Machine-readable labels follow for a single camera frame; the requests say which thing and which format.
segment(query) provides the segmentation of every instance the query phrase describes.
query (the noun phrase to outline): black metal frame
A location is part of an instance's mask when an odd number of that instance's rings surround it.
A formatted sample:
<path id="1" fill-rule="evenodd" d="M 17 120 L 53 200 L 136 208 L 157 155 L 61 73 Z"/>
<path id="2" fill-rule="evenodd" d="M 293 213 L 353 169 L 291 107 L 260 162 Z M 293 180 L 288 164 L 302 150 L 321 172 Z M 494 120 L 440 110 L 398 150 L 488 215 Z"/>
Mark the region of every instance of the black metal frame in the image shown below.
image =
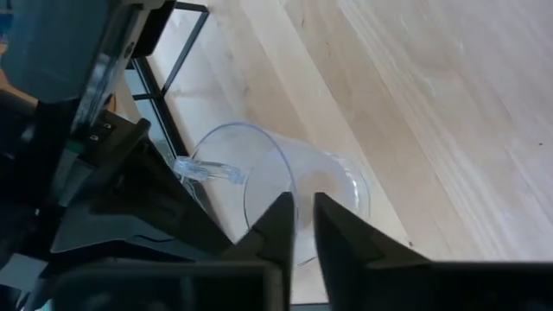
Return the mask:
<path id="1" fill-rule="evenodd" d="M 132 66 L 138 71 L 138 74 L 144 83 L 146 88 L 145 94 L 133 95 L 134 100 L 151 100 L 153 103 L 154 111 L 156 116 L 160 121 L 165 137 L 169 142 L 169 147 L 173 156 L 187 156 L 188 152 L 184 142 L 181 139 L 181 135 L 176 127 L 176 123 L 171 115 L 171 112 L 168 108 L 167 102 L 165 101 L 165 95 L 167 94 L 168 89 L 171 87 L 175 81 L 175 77 L 178 72 L 181 70 L 184 60 L 187 58 L 192 46 L 196 42 L 198 35 L 200 34 L 201 29 L 206 23 L 207 17 L 209 16 L 209 10 L 205 5 L 193 4 L 193 3 L 180 3 L 175 4 L 175 10 L 188 10 L 194 12 L 200 12 L 200 17 L 192 29 L 192 33 L 188 37 L 184 47 L 182 48 L 179 56 L 171 69 L 167 80 L 163 83 L 162 88 L 160 89 L 157 84 L 156 77 L 152 72 L 152 69 L 148 63 L 148 60 L 145 57 L 140 57 L 132 61 Z"/>

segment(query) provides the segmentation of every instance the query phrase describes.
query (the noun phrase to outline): clear plastic cup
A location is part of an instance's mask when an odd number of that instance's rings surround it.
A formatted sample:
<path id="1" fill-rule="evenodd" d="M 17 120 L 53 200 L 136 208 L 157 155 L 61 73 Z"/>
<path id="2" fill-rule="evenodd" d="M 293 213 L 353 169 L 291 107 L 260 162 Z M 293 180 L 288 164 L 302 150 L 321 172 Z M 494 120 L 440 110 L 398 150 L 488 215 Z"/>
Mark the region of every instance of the clear plastic cup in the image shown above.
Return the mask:
<path id="1" fill-rule="evenodd" d="M 224 124 L 210 131 L 190 158 L 177 158 L 174 170 L 235 241 L 282 192 L 291 192 L 297 207 L 296 266 L 316 258 L 316 192 L 330 195 L 362 219 L 369 216 L 369 189 L 351 162 L 251 124 Z M 197 195 L 195 182 L 207 195 Z"/>

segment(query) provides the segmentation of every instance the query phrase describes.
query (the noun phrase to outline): screw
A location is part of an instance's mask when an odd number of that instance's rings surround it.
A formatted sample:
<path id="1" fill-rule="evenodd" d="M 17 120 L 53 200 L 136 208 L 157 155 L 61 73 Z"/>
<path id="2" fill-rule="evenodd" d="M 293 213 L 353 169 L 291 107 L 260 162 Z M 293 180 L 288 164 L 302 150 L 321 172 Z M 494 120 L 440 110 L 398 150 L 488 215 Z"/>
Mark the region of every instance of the screw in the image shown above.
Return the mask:
<path id="1" fill-rule="evenodd" d="M 124 58 L 129 57 L 133 49 L 135 49 L 135 42 L 131 42 L 127 49 L 124 50 Z"/>

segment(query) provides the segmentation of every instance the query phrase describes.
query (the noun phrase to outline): wooden floor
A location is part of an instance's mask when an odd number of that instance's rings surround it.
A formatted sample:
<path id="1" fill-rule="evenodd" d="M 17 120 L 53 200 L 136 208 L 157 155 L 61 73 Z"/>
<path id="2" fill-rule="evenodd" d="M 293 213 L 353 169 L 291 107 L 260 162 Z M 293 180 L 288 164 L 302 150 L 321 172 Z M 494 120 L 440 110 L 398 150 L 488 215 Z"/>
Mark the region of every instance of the wooden floor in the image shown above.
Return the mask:
<path id="1" fill-rule="evenodd" d="M 551 1 L 207 5 L 167 98 L 190 149 L 246 120 L 362 165 L 366 220 L 428 257 L 553 259 Z M 194 20 L 169 23 L 161 74 Z M 326 300 L 317 269 L 295 302 Z"/>

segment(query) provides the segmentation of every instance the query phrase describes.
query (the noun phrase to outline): transparent cup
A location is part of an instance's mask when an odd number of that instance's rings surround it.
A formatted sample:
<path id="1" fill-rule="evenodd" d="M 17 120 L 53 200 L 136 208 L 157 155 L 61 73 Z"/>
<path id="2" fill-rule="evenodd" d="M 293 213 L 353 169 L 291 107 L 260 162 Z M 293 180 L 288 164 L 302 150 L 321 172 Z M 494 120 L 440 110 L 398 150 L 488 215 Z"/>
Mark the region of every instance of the transparent cup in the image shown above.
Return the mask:
<path id="1" fill-rule="evenodd" d="M 361 171 L 344 158 L 251 124 L 224 124 L 179 157 L 174 171 L 187 190 L 238 241 L 282 193 L 296 203 L 296 266 L 316 258 L 313 198 L 324 192 L 363 219 L 369 216 L 369 189 Z M 198 195 L 194 183 L 205 195 Z"/>

